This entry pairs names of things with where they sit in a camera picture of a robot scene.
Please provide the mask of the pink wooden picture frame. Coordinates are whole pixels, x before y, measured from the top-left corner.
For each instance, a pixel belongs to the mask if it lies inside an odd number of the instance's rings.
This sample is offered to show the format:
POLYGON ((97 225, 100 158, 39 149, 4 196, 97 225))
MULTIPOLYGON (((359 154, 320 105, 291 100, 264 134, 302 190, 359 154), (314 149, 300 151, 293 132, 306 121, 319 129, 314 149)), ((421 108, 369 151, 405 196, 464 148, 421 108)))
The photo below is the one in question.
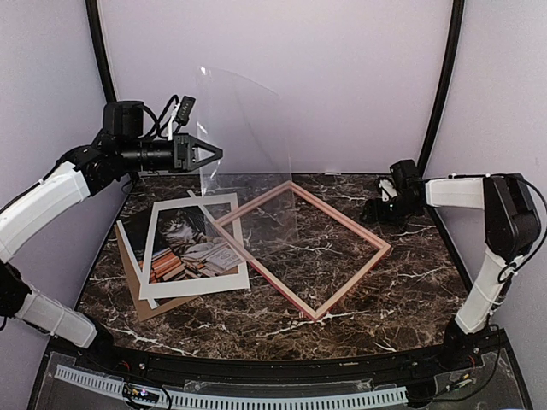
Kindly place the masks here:
POLYGON ((231 248, 245 261, 247 261, 257 272, 259 272, 263 278, 265 278, 281 295, 283 295, 288 301, 290 301, 305 317, 316 322, 323 318, 336 304, 339 303, 353 288, 354 286, 369 273, 378 263, 391 252, 391 245, 385 240, 377 237, 371 231, 365 227, 359 225, 354 220, 347 217, 345 214, 339 212, 337 209, 322 201, 317 196, 305 190, 298 184, 292 181, 284 182, 257 198, 247 202, 245 205, 236 208, 232 212, 220 217, 217 220, 212 221, 213 227, 223 237, 231 248), (333 220, 336 220, 339 224, 352 231, 360 238, 364 239, 366 243, 369 243, 376 248, 375 254, 358 270, 356 273, 348 279, 344 285, 333 293, 320 307, 314 310, 303 299, 301 299, 296 293, 288 288, 280 279, 278 279, 273 273, 271 273, 257 258, 255 258, 244 245, 232 235, 230 235, 224 226, 239 220, 241 217, 250 213, 256 208, 259 208, 266 202, 273 200, 275 197, 283 194, 286 191, 290 191, 293 194, 302 198, 308 204, 319 209, 323 214, 326 214, 333 220))

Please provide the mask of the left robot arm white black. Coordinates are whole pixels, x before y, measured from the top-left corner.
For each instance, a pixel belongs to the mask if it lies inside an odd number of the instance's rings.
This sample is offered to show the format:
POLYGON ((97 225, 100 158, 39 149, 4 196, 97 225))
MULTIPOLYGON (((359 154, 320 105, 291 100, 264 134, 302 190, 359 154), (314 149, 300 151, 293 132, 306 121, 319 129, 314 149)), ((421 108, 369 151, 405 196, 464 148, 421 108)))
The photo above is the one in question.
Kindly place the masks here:
POLYGON ((26 284, 11 260, 35 234, 68 209, 127 174, 188 173, 219 160, 222 149, 187 133, 146 140, 98 133, 92 143, 67 151, 43 179, 1 209, 1 315, 87 349, 102 372, 114 372, 120 352, 93 320, 26 284))

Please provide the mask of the white photo mat board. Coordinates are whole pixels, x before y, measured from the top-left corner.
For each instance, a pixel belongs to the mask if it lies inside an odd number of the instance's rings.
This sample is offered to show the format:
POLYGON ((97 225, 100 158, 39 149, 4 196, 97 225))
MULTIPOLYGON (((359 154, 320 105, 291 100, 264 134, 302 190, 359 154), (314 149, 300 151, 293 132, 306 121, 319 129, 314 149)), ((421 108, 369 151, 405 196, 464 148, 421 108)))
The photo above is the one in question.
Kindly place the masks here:
POLYGON ((139 298, 248 289, 246 261, 212 225, 237 207, 235 193, 154 203, 139 274, 139 298))

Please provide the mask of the clear acrylic sheet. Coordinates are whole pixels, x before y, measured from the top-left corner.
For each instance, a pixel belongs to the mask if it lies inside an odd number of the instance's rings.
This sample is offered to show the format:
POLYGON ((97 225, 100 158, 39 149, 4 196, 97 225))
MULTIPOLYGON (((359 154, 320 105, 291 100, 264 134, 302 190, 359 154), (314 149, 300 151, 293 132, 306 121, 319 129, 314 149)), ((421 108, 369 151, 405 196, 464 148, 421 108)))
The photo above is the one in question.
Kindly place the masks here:
POLYGON ((200 171, 204 196, 234 193, 239 206, 267 195, 239 217, 245 249, 265 261, 298 240, 284 108, 272 89, 215 67, 197 72, 197 135, 223 151, 200 171))

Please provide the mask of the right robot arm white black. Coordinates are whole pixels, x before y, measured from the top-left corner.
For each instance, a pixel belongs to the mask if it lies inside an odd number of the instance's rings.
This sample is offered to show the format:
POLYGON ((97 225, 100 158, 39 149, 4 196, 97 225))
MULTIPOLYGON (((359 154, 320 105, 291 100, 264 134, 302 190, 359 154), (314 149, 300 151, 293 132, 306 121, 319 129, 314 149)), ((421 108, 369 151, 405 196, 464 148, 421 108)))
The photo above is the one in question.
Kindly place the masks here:
POLYGON ((470 339, 503 304, 512 278, 546 239, 532 199, 534 188, 519 173, 452 175, 421 179, 392 170, 378 183, 379 197, 365 202, 361 221, 399 224, 425 208, 471 208, 484 213, 485 258, 466 301, 444 331, 437 364, 455 370, 469 356, 470 339))

